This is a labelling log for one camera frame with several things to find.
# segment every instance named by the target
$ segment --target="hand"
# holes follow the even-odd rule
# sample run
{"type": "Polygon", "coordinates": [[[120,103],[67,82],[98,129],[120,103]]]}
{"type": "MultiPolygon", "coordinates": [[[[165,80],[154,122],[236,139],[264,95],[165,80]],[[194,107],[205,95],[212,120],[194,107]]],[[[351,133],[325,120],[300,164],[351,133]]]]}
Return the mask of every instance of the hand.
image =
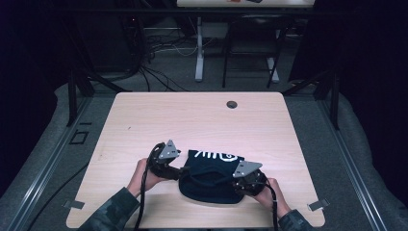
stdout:
{"type": "MultiPolygon", "coordinates": [[[[133,173],[132,179],[127,187],[128,191],[134,196],[138,197],[140,195],[141,178],[146,169],[147,159],[141,159],[138,161],[135,172],[133,173]]],[[[157,183],[165,181],[165,178],[161,178],[153,174],[150,170],[147,172],[145,189],[148,191],[152,189],[157,183]]]]}
{"type": "MultiPolygon", "coordinates": [[[[278,181],[274,178],[268,178],[268,181],[270,183],[270,186],[273,188],[273,190],[276,193],[276,200],[278,201],[277,202],[277,216],[278,218],[281,218],[284,215],[286,215],[288,212],[290,212],[291,208],[285,201],[285,197],[282,194],[278,181]]],[[[269,188],[264,187],[264,189],[261,192],[259,192],[259,194],[257,194],[256,196],[253,196],[253,198],[256,199],[259,203],[261,203],[269,211],[272,211],[273,198],[272,198],[272,194],[270,193],[269,188]]]]}

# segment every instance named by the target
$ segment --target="person's left hand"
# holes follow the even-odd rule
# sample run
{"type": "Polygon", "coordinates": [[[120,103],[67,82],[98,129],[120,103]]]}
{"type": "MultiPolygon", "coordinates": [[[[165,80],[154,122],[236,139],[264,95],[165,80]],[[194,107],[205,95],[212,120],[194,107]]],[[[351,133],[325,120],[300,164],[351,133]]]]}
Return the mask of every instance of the person's left hand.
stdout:
{"type": "MultiPolygon", "coordinates": [[[[128,191],[134,196],[138,197],[140,195],[141,178],[146,169],[147,159],[143,158],[138,161],[135,172],[133,173],[132,179],[127,187],[128,191]]],[[[152,189],[157,183],[165,181],[167,179],[156,176],[153,172],[148,170],[146,177],[145,190],[148,191],[152,189]]]]}

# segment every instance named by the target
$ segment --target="gray carpet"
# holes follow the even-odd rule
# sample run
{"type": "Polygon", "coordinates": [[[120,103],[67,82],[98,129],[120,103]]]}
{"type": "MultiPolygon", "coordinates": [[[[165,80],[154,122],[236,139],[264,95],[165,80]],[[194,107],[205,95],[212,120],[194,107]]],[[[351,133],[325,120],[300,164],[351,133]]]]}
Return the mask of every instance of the gray carpet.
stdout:
{"type": "MultiPolygon", "coordinates": [[[[281,82],[273,85],[271,91],[283,91],[292,86],[287,83],[287,78],[292,67],[297,45],[298,41],[296,39],[287,39],[282,59],[277,67],[281,82]]],[[[191,51],[184,50],[183,52],[188,54],[191,51]]],[[[207,59],[204,80],[201,83],[194,81],[196,53],[183,56],[177,51],[160,52],[156,54],[151,64],[145,63],[145,66],[163,72],[167,78],[171,78],[183,89],[190,91],[268,90],[266,88],[268,79],[266,78],[229,78],[227,88],[223,89],[221,87],[222,58],[218,55],[219,51],[219,41],[212,40],[208,43],[205,51],[207,59]]],[[[166,83],[166,77],[157,76],[164,83],[166,83]]],[[[146,78],[151,91],[169,91],[156,77],[148,75],[146,78]]],[[[140,73],[116,83],[128,90],[147,91],[146,81],[140,73]]],[[[86,132],[88,136],[83,144],[69,144],[72,135],[69,137],[52,177],[49,179],[31,215],[26,220],[27,222],[23,225],[24,230],[27,229],[45,201],[69,177],[77,172],[92,154],[115,97],[111,90],[101,84],[93,83],[93,85],[97,94],[90,100],[89,106],[73,128],[73,131],[86,132]]],[[[169,85],[175,90],[183,91],[183,89],[171,82],[169,82],[169,85]]],[[[319,230],[372,230],[359,197],[345,171],[341,150],[331,132],[331,125],[326,122],[326,114],[321,109],[319,102],[310,96],[313,89],[313,86],[307,87],[299,95],[288,96],[285,99],[318,197],[326,198],[331,203],[324,210],[326,223],[319,230]]],[[[0,199],[1,230],[6,230],[9,227],[25,193],[29,190],[31,183],[46,164],[48,157],[52,155],[55,146],[57,146],[66,131],[65,125],[68,116],[66,86],[58,89],[56,94],[59,97],[59,106],[53,120],[27,163],[9,187],[9,190],[0,199]]],[[[340,102],[339,124],[347,147],[367,184],[385,225],[389,230],[407,230],[407,210],[387,191],[378,173],[373,169],[370,162],[370,148],[367,145],[364,131],[343,97],[341,97],[340,102]]],[[[68,230],[64,224],[68,210],[62,207],[62,204],[66,200],[74,199],[84,173],[85,171],[82,171],[57,194],[41,212],[32,230],[68,230]]]]}

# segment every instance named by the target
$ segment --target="silver mounting plate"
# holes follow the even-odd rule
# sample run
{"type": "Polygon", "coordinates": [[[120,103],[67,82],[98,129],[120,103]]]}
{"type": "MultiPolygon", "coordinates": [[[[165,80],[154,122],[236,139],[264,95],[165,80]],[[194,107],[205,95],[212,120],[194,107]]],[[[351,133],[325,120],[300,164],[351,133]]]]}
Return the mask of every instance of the silver mounting plate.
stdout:
{"type": "Polygon", "coordinates": [[[259,169],[262,166],[260,163],[256,162],[248,162],[248,161],[241,161],[237,168],[235,169],[232,176],[234,178],[240,178],[247,176],[248,174],[254,172],[255,170],[259,169]]]}
{"type": "Polygon", "coordinates": [[[165,159],[170,159],[170,158],[176,158],[180,154],[177,151],[176,146],[174,145],[172,140],[168,140],[166,146],[163,148],[162,153],[159,155],[160,160],[165,160],[165,159]]]}

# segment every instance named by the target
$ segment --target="table top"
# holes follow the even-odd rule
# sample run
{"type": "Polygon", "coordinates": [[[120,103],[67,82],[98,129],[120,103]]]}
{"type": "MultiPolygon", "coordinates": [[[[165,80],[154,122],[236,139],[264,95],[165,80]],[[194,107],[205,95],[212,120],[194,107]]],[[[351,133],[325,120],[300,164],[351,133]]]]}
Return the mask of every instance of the table top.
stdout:
{"type": "MultiPolygon", "coordinates": [[[[230,153],[262,163],[278,180],[287,202],[314,226],[324,224],[318,200],[282,94],[278,92],[124,92],[115,102],[94,149],[66,224],[79,227],[107,199],[127,186],[139,159],[158,142],[173,140],[182,167],[189,149],[230,153]],[[235,101],[238,107],[228,108],[235,101]]],[[[165,181],[146,193],[140,228],[271,227],[272,214],[253,198],[211,204],[183,196],[178,182],[165,181]]],[[[127,223],[134,227],[136,211],[127,223]]]]}
{"type": "Polygon", "coordinates": [[[315,0],[263,0],[254,3],[247,0],[177,0],[178,7],[193,8],[312,8],[315,0]]]}

